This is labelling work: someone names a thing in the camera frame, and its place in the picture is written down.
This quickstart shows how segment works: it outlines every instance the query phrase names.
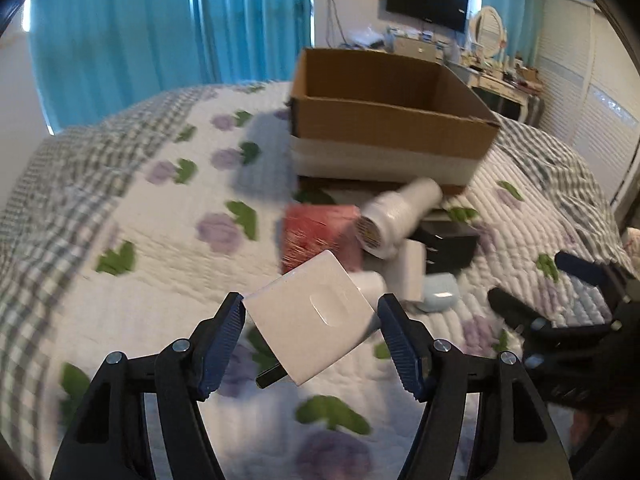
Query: gray plaid border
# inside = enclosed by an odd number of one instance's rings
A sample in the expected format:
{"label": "gray plaid border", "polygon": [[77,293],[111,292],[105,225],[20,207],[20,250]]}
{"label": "gray plaid border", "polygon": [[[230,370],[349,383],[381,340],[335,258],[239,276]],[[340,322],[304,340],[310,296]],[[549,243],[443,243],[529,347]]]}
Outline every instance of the gray plaid border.
{"label": "gray plaid border", "polygon": [[607,199],[587,163],[559,139],[497,115],[500,147],[574,225],[591,256],[632,269]]}
{"label": "gray plaid border", "polygon": [[52,316],[116,197],[211,92],[166,92],[47,139],[0,216],[0,431],[36,480]]}

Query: wall-mounted tv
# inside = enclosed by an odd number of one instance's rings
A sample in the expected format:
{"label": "wall-mounted tv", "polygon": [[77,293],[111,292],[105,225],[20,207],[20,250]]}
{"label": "wall-mounted tv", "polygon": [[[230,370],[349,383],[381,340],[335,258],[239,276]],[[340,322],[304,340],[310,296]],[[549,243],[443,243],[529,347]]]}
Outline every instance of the wall-mounted tv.
{"label": "wall-mounted tv", "polygon": [[386,0],[386,10],[464,32],[468,3],[469,0]]}

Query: purple flower pattern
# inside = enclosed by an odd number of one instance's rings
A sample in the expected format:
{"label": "purple flower pattern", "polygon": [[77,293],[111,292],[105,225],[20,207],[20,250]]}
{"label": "purple flower pattern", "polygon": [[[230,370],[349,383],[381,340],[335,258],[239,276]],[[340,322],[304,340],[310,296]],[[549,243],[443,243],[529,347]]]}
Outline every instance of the purple flower pattern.
{"label": "purple flower pattern", "polygon": [[491,224],[482,221],[473,222],[471,227],[478,231],[480,235],[479,244],[484,254],[495,252],[495,241],[498,234],[497,229]]}
{"label": "purple flower pattern", "polygon": [[173,178],[176,173],[175,166],[169,160],[161,160],[151,168],[151,171],[146,176],[148,182],[159,186],[164,184],[170,178]]}
{"label": "purple flower pattern", "polygon": [[493,345],[498,343],[495,323],[483,316],[473,316],[462,323],[465,336],[466,353],[489,357],[493,354]]}
{"label": "purple flower pattern", "polygon": [[573,245],[576,243],[575,236],[572,235],[571,231],[567,228],[564,229],[564,241],[567,245]]}
{"label": "purple flower pattern", "polygon": [[518,200],[516,197],[514,197],[509,191],[507,191],[503,187],[496,187],[495,194],[503,203],[505,203],[511,209],[516,209],[517,211],[520,211],[520,209],[522,208],[522,201]]}
{"label": "purple flower pattern", "polygon": [[553,319],[556,312],[562,308],[556,285],[544,276],[538,279],[538,290],[536,294],[534,289],[534,300],[536,309],[549,319]]}
{"label": "purple flower pattern", "polygon": [[273,115],[275,115],[277,118],[283,121],[288,121],[290,117],[290,112],[288,108],[282,108],[281,110],[277,110],[276,112],[274,112]]}
{"label": "purple flower pattern", "polygon": [[235,148],[217,150],[211,155],[211,165],[217,170],[232,170],[242,164],[242,153]]}
{"label": "purple flower pattern", "polygon": [[196,225],[197,238],[215,253],[233,254],[242,243],[242,234],[226,213],[207,213]]}
{"label": "purple flower pattern", "polygon": [[296,468],[302,480],[362,480],[371,471],[369,447],[341,431],[318,431],[300,447]]}
{"label": "purple flower pattern", "polygon": [[253,383],[257,365],[252,352],[246,346],[236,345],[229,359],[218,393],[223,397],[238,397],[247,383]]}
{"label": "purple flower pattern", "polygon": [[228,132],[229,130],[234,129],[236,120],[233,116],[228,114],[216,115],[211,119],[211,124],[213,124],[217,129],[222,130],[223,132]]}

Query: green leaf pattern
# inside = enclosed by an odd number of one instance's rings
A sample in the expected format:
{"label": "green leaf pattern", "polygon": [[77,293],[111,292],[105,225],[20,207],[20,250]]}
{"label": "green leaf pattern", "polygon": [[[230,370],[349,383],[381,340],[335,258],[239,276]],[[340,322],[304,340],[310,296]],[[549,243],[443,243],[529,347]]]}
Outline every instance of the green leaf pattern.
{"label": "green leaf pattern", "polygon": [[479,216],[478,211],[470,207],[451,207],[447,213],[454,222],[469,222]]}
{"label": "green leaf pattern", "polygon": [[174,182],[176,184],[186,184],[193,178],[196,171],[198,171],[198,167],[195,162],[187,160],[186,158],[180,158],[178,160],[178,168],[176,169]]}
{"label": "green leaf pattern", "polygon": [[60,400],[60,415],[61,423],[65,428],[71,424],[90,383],[88,375],[77,366],[71,363],[62,365],[60,386],[66,392],[66,397]]}
{"label": "green leaf pattern", "polygon": [[374,346],[373,355],[377,359],[391,359],[391,352],[384,341]]}
{"label": "green leaf pattern", "polygon": [[253,115],[245,110],[238,110],[234,117],[236,118],[236,127],[242,128]]}
{"label": "green leaf pattern", "polygon": [[500,337],[498,338],[498,342],[492,346],[496,353],[506,352],[509,347],[507,346],[509,342],[509,335],[505,329],[502,329],[500,332]]}
{"label": "green leaf pattern", "polygon": [[260,146],[255,142],[241,142],[239,147],[242,153],[243,166],[251,164],[256,158],[258,158],[258,155],[260,155]]}
{"label": "green leaf pattern", "polygon": [[513,184],[510,184],[506,180],[499,180],[498,182],[496,182],[496,184],[499,187],[506,189],[509,193],[511,193],[511,196],[513,196],[516,200],[520,200],[520,202],[524,202],[522,195],[518,192],[518,190],[515,188]]}
{"label": "green leaf pattern", "polygon": [[197,128],[192,126],[191,124],[187,124],[184,130],[181,131],[174,142],[187,142],[188,140],[193,139],[193,136],[196,134]]}
{"label": "green leaf pattern", "polygon": [[269,345],[267,345],[267,342],[262,337],[262,334],[260,334],[258,327],[254,326],[251,330],[249,330],[247,339],[255,349],[255,353],[252,355],[252,360],[258,365],[259,374],[261,374],[265,370],[273,368],[276,364],[278,364],[276,356],[273,355],[273,352],[269,348]]}
{"label": "green leaf pattern", "polygon": [[551,278],[555,283],[560,281],[560,276],[558,274],[558,268],[554,263],[554,260],[551,256],[546,253],[540,253],[538,255],[538,259],[536,260],[536,268],[541,270],[546,278]]}
{"label": "green leaf pattern", "polygon": [[258,239],[257,233],[257,215],[255,210],[250,208],[244,202],[226,202],[225,206],[229,211],[231,211],[236,218],[234,221],[244,230],[244,234],[249,240],[253,240],[254,242]]}
{"label": "green leaf pattern", "polygon": [[371,433],[371,427],[363,416],[354,412],[337,397],[314,396],[300,404],[296,409],[296,420],[300,424],[311,424],[325,420],[328,430],[337,430],[338,426],[360,435]]}
{"label": "green leaf pattern", "polygon": [[95,267],[96,272],[107,272],[113,276],[119,276],[126,272],[131,272],[136,263],[136,249],[134,245],[125,241],[120,246],[120,252],[117,253],[112,249],[108,249]]}

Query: quilted blanket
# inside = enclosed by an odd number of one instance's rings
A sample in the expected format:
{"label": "quilted blanket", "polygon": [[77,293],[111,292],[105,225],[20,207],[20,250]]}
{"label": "quilted blanket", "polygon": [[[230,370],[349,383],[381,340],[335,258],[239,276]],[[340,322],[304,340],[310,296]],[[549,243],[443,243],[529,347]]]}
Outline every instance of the quilted blanket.
{"label": "quilted blanket", "polygon": [[[249,294],[278,276],[280,220],[296,193],[288,91],[164,94],[36,154],[0,222],[0,430],[36,478],[48,476],[79,392],[108,352],[155,353],[213,316],[228,291]],[[444,205],[481,232],[461,300],[444,313],[410,311],[434,336],[483,356],[520,352],[488,307],[493,286],[558,325],[599,323],[609,315],[600,293],[559,273],[553,255],[630,268],[583,161],[501,121],[469,188]],[[76,145],[84,151],[71,155]],[[398,476],[423,407],[402,389],[379,333],[302,387],[258,390],[255,376],[272,362],[249,319],[222,386],[201,405],[228,478]],[[154,398],[145,400],[156,475],[171,478]],[[465,474],[476,402],[469,396],[454,478]]]}

